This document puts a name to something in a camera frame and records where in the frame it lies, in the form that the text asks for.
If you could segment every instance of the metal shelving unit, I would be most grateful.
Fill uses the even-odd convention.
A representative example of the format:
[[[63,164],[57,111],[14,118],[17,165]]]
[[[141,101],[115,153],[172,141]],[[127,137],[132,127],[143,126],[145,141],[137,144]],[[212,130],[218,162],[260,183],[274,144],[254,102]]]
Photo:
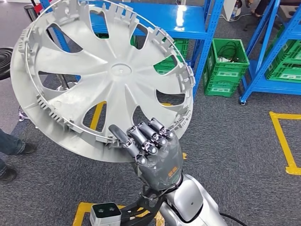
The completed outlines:
[[[266,56],[266,58],[264,59],[265,52],[268,45],[275,19],[277,15],[279,4],[280,0],[270,1],[269,5],[266,8],[264,15],[257,26],[251,40],[249,42],[246,50],[247,55],[250,56],[250,52],[253,49],[255,44],[260,39],[260,34],[264,30],[266,26],[267,26],[258,60],[250,61],[249,73],[250,81],[247,83],[245,77],[244,77],[242,80],[244,88],[244,92],[240,97],[240,102],[242,105],[246,104],[247,98],[252,92],[301,95],[300,83],[271,81],[267,80],[265,77],[265,72],[287,40],[301,39],[301,25],[299,24],[301,20],[300,4],[299,7],[288,23],[284,24],[284,31],[275,42],[274,47],[271,49],[271,51]]]
[[[43,8],[49,6],[48,0],[40,0],[40,2]],[[206,28],[205,22],[209,16],[209,9],[212,2],[213,0],[205,0],[204,5],[201,7],[152,3],[123,2],[123,4],[132,7],[135,12],[163,28],[173,38],[196,40],[190,62],[195,70],[196,84],[193,89],[193,95],[195,96],[223,4],[223,0],[214,1]],[[90,1],[90,4],[96,6],[102,6],[103,3],[103,1]],[[94,15],[91,16],[91,23],[94,32],[106,32],[103,21],[96,20]],[[57,31],[55,31],[55,34],[63,50],[69,51],[63,35]],[[195,62],[199,55],[201,56],[196,65]]]

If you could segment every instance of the black shoe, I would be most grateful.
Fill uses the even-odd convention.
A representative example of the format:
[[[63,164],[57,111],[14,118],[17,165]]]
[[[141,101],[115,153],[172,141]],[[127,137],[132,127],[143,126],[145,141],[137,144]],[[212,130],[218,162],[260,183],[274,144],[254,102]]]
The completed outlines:
[[[36,148],[34,145],[29,144],[29,143],[25,143],[24,150],[19,154],[20,155],[32,154],[32,153],[35,153],[35,151],[36,151]]]
[[[17,172],[14,169],[7,167],[5,172],[0,177],[0,181],[9,183],[17,177]]]

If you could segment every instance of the green plastic crate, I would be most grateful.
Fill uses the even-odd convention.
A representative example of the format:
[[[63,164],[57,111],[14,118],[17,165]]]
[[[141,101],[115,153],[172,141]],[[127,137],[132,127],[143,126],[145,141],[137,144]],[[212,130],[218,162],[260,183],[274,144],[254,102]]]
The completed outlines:
[[[209,73],[208,65],[206,63],[204,67],[203,74],[201,75],[201,77],[203,78],[204,90],[208,83],[208,78],[209,78],[208,73]]]
[[[204,89],[206,96],[232,97],[238,87],[238,84],[230,82],[207,83]]]
[[[97,35],[100,39],[108,39],[109,38],[109,34],[105,34],[105,33],[96,33],[95,35]],[[137,39],[136,36],[132,36],[131,38],[131,45],[136,46],[136,47],[137,46]]]
[[[235,60],[235,62],[219,62],[219,57],[228,59],[232,57]],[[239,83],[250,65],[241,40],[233,39],[213,39],[207,63],[210,82]]]
[[[154,67],[155,70],[157,71],[158,74],[166,74],[174,69],[174,65],[174,67],[164,66],[164,65],[155,65]]]
[[[183,58],[186,59],[187,56],[188,45],[189,44],[189,39],[174,39],[174,44],[177,47],[177,49],[182,54]],[[177,56],[178,59],[182,62],[182,59],[180,56]],[[162,67],[167,68],[167,71],[170,71],[174,68],[174,62],[171,56],[166,58],[161,62],[159,62],[154,66],[155,70],[164,71]]]
[[[231,82],[210,82],[207,65],[203,70],[203,86],[206,96],[232,97],[238,87],[238,83]]]
[[[276,57],[265,75],[268,80],[301,83],[301,65],[281,63]]]
[[[265,56],[274,46],[275,42],[271,44]],[[277,55],[280,61],[287,64],[301,64],[301,41],[300,40],[288,40]]]

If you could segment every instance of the robotic hand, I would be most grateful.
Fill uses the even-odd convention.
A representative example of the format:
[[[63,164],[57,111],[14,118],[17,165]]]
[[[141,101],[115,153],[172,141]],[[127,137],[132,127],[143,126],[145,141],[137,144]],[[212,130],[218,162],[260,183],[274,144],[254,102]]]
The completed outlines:
[[[109,128],[135,161],[138,177],[156,192],[166,191],[182,179],[183,154],[178,138],[155,118],[127,131]]]
[[[199,182],[182,173],[182,150],[174,132],[155,118],[127,134],[115,125],[109,129],[134,159],[136,173],[149,189],[144,186],[139,200],[121,210],[115,203],[94,205],[92,226],[146,226],[158,211],[170,226],[226,226],[217,204]],[[151,207],[151,200],[157,202]]]

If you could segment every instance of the yellow floor tape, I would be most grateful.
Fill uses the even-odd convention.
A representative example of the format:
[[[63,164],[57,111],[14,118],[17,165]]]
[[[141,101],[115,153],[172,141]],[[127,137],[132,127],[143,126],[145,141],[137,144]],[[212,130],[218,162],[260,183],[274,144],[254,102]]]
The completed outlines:
[[[81,226],[81,224],[83,223],[84,214],[90,213],[91,206],[94,204],[94,203],[81,202],[78,205],[78,210],[76,211],[76,214],[75,214],[75,217],[74,218],[72,226]],[[119,209],[122,209],[124,207],[124,206],[118,205]],[[138,215],[138,217],[143,217],[147,213],[148,213],[148,211],[146,211],[143,214]],[[161,215],[161,213],[159,213],[159,212],[157,213],[157,215],[155,217],[155,219],[156,220],[156,226],[164,226],[165,225],[165,221],[164,220],[162,215]]]
[[[92,121],[91,122],[90,128],[96,130],[100,120],[100,114],[102,113],[103,107],[104,104],[106,104],[106,101],[103,101],[97,105],[97,108],[94,111],[94,114],[92,117]],[[172,106],[170,103],[162,103],[164,106]]]
[[[287,139],[279,123],[279,119],[301,120],[301,114],[278,114],[270,112],[270,116],[274,124],[278,138],[280,141],[280,144],[283,149],[283,152],[284,153],[285,158],[287,161],[288,166],[285,167],[286,172],[293,175],[301,175],[301,168],[296,166],[289,145],[287,144]]]

